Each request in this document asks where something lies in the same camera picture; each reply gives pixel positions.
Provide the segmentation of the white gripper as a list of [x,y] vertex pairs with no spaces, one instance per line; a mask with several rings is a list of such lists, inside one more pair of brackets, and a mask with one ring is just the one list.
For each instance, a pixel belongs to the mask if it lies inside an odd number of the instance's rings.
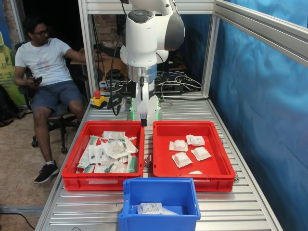
[[140,83],[136,84],[134,111],[140,114],[141,126],[147,126],[147,114],[149,113],[149,84],[144,82],[143,86]]

